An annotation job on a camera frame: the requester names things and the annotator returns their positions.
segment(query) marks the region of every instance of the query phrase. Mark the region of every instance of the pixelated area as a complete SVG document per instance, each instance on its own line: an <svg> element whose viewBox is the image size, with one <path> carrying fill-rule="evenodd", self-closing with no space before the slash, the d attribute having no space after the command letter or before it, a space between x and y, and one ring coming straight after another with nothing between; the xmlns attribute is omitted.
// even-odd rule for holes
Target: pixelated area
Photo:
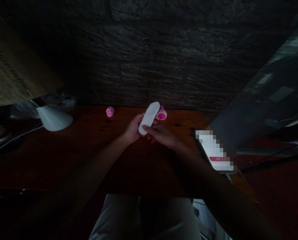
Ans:
<svg viewBox="0 0 298 240"><path fill-rule="evenodd" d="M236 155L228 154L216 132L213 130L196 130L196 139L201 143L212 167L217 171L236 172L233 158Z"/></svg>

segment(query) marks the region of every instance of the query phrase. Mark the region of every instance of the leg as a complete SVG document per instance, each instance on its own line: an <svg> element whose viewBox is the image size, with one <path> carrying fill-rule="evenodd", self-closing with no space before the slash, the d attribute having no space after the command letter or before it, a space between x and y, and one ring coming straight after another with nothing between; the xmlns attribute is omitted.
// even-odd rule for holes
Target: leg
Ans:
<svg viewBox="0 0 298 240"><path fill-rule="evenodd" d="M198 239L199 227L193 207L185 198L145 198L140 205L142 228L153 239Z"/></svg>
<svg viewBox="0 0 298 240"><path fill-rule="evenodd" d="M108 194L89 240L141 238L138 197Z"/></svg>

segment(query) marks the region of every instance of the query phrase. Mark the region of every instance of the wooden desk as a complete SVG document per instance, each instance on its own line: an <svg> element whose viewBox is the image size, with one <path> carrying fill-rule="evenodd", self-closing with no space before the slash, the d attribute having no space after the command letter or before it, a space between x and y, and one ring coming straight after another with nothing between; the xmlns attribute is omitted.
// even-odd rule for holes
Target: wooden desk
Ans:
<svg viewBox="0 0 298 240"><path fill-rule="evenodd" d="M108 118L106 106L76 106L75 121L68 128L49 132L38 129L25 136L23 144L0 154L0 188L49 190L79 164L111 142L144 108L115 107ZM209 124L199 111L168 110L167 126L198 153L190 128L206 129ZM243 175L231 175L233 184L257 202ZM176 155L159 143L140 138L114 164L99 187L105 193L201 198Z"/></svg>

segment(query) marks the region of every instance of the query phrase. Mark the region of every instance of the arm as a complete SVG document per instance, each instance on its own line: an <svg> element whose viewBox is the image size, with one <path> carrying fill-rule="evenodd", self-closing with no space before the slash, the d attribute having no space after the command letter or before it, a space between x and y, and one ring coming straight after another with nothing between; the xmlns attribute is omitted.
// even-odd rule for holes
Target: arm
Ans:
<svg viewBox="0 0 298 240"><path fill-rule="evenodd" d="M258 209L162 125L143 127L155 140L176 152L203 200L223 229L233 239L280 239Z"/></svg>
<svg viewBox="0 0 298 240"><path fill-rule="evenodd" d="M88 202L127 146L140 137L137 129L143 115L137 115L123 134L29 208L4 238L49 239L70 222Z"/></svg>

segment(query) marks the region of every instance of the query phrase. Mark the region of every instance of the person's right hand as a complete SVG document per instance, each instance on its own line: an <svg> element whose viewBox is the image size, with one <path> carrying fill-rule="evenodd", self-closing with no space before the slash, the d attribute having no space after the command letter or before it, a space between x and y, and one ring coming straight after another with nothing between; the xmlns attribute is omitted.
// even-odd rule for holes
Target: person's right hand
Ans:
<svg viewBox="0 0 298 240"><path fill-rule="evenodd" d="M150 134L157 142L167 146L168 148L172 149L181 142L169 129L163 125L152 125L151 127L144 125L142 128L147 131L148 134Z"/></svg>

